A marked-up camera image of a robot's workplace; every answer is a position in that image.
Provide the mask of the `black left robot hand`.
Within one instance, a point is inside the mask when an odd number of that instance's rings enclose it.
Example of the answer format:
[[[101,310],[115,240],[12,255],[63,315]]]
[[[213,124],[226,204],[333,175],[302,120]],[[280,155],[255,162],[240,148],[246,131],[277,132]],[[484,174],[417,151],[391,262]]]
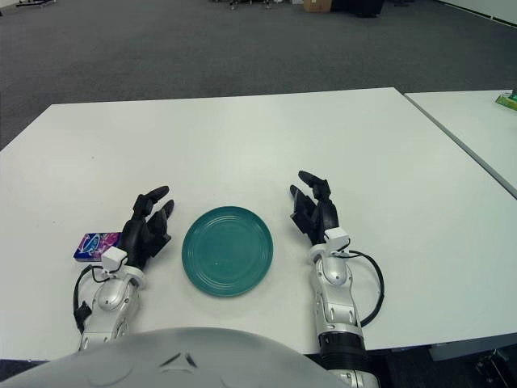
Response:
[[[168,200],[152,213],[153,207],[169,191],[168,186],[161,186],[137,197],[132,207],[133,214],[124,224],[118,244],[118,248],[127,254],[128,266],[144,271],[148,260],[171,240],[167,222],[174,209],[174,201]]]

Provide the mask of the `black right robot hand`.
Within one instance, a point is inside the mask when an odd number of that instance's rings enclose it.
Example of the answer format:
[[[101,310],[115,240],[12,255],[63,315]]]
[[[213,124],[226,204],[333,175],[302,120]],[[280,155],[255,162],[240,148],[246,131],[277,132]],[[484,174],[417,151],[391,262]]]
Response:
[[[299,178],[313,190],[313,197],[306,196],[295,185],[290,186],[294,200],[290,218],[302,234],[306,234],[313,246],[325,242],[325,231],[339,227],[338,213],[330,199],[330,186],[326,179],[320,179],[307,171],[299,171]]]

